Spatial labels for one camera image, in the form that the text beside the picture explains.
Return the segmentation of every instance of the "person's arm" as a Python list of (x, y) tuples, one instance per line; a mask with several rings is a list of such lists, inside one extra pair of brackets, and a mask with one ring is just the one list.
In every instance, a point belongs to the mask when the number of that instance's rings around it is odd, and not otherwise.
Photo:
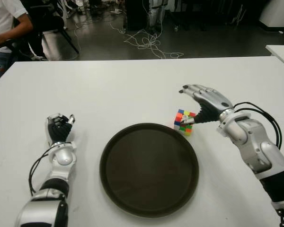
[(0, 34), (0, 44), (4, 43), (8, 39), (21, 37), (33, 30), (33, 24), (27, 14), (21, 15), (17, 18), (17, 20), (20, 22), (17, 27)]

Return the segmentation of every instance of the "chair leg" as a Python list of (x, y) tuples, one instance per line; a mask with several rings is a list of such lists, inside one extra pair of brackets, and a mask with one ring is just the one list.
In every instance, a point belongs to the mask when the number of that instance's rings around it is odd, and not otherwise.
[(65, 32), (65, 31), (60, 31), (60, 33), (63, 35), (63, 37), (66, 39), (66, 41), (69, 43), (69, 45), (71, 45), (71, 47), (75, 50), (76, 53), (79, 54), (79, 51), (77, 50), (77, 48), (74, 46), (74, 44), (72, 44), (71, 40), (68, 38), (69, 35)]
[(68, 34), (68, 33), (67, 33), (66, 31), (64, 31), (64, 30), (61, 30), (61, 32), (63, 32), (63, 33), (65, 34), (65, 36), (66, 36), (66, 37), (68, 37), (68, 39), (69, 39), (69, 40), (71, 40), (71, 37), (70, 37), (70, 35), (69, 35), (69, 34)]

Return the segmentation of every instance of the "silver robotic arm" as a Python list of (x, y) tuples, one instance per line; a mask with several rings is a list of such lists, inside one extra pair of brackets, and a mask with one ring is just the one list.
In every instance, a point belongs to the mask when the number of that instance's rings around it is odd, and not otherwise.
[(264, 126), (250, 119), (249, 113), (235, 113), (231, 102), (218, 91), (201, 85), (185, 85), (180, 93), (196, 100), (201, 111), (183, 124), (220, 121), (218, 132), (229, 137), (240, 151), (245, 164), (262, 183), (281, 217), (284, 227), (284, 156), (268, 138)]
[(45, 131), (52, 170), (30, 201), (21, 210), (15, 227), (67, 227), (69, 176), (76, 163), (74, 143), (66, 142), (75, 122), (61, 114), (49, 116)]

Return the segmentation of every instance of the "red square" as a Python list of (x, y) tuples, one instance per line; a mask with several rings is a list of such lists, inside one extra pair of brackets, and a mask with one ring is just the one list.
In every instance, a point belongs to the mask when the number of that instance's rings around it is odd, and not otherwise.
[(182, 121), (182, 118), (181, 118), (181, 117), (176, 117), (175, 121), (176, 121), (176, 122), (181, 122), (181, 121)]
[(177, 117), (182, 118), (182, 117), (183, 117), (183, 114), (182, 114), (182, 113), (177, 113)]

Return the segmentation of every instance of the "rubik's cube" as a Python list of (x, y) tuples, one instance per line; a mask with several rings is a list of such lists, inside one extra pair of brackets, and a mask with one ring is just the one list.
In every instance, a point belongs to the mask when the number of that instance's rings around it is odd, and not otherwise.
[(180, 132), (181, 134), (184, 134), (186, 136), (190, 136), (193, 131), (192, 125), (182, 125), (181, 121), (186, 120), (188, 118), (195, 117), (195, 113), (184, 111), (184, 110), (178, 110), (178, 113), (175, 118), (174, 123), (174, 130)]

